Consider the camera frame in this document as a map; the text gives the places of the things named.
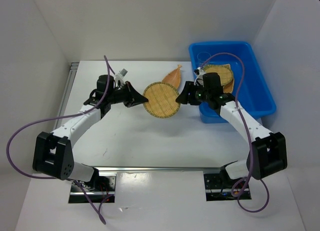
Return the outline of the round bamboo tray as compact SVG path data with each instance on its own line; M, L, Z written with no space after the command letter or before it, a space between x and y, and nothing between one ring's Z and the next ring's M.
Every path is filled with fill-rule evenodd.
M234 75L232 70L229 70L224 67L210 68L205 72L206 73L217 73L220 77L220 83L222 86L228 84L232 80L232 77Z
M145 110L153 117L167 119L174 116L181 105L176 102L178 90L171 84L154 82L147 86L143 96L148 99L143 104Z

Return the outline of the boat-shaped orange woven basket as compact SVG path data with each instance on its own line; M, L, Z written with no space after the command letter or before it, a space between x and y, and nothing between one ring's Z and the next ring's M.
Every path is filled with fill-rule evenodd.
M162 82L166 84L170 84L176 89L180 87L181 84L181 68L182 65L178 64L177 68L173 71L169 72L163 79Z

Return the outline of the rounded square orange woven tray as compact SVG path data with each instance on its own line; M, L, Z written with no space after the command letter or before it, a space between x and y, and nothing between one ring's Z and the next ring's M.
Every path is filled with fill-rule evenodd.
M234 91L234 85L235 85L235 78L234 75L232 76L232 80L223 86L223 92L224 93L232 93Z

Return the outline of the clear plastic cup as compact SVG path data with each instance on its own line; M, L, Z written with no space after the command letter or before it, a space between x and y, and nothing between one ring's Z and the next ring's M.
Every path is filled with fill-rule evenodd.
M202 51L199 52L196 56L197 67L201 67L207 59L209 59L212 55L209 52Z

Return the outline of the fan-shaped orange woven tray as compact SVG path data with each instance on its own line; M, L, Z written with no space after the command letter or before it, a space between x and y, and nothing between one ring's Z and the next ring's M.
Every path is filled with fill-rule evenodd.
M226 69L228 69L228 70L231 70L231 65L230 64L207 64L207 65L205 65L202 69L204 70L204 71L207 71L207 70L209 70L209 69L211 69L211 68L226 68Z

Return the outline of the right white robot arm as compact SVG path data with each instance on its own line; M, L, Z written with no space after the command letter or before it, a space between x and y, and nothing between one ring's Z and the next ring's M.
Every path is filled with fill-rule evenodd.
M219 182L232 187L241 178L261 180L288 167L286 139L281 132L272 132L254 119L231 93L225 93L217 73L202 76L203 84L187 81L176 98L179 104L209 108L227 121L249 145L246 159L228 163L220 168Z

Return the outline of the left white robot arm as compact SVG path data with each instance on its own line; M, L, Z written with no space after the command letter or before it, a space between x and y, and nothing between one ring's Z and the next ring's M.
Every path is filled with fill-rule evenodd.
M113 76L99 76L96 88L75 117L50 133L41 132L37 136L32 163L34 171L62 181L82 182L89 191L96 190L105 181L97 168L74 160L74 145L110 111L112 105L122 103L130 108L148 102L130 82L114 84Z

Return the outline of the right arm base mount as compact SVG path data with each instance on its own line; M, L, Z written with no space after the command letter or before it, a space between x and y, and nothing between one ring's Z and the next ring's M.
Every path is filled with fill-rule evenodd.
M223 183L218 173L204 173L203 179L207 202L233 201L237 199L231 194L231 188L235 181L231 182L231 184Z

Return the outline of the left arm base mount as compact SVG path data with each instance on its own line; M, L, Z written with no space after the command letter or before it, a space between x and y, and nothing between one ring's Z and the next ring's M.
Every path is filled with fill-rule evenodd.
M102 174L100 181L97 185L92 186L88 182L78 181L80 187L74 182L71 183L71 188L69 192L68 203L69 204L85 204L88 203L85 194L90 198L92 203L98 204L105 199L104 203L114 203L115 202L115 191L116 191L116 180L117 175L115 173Z

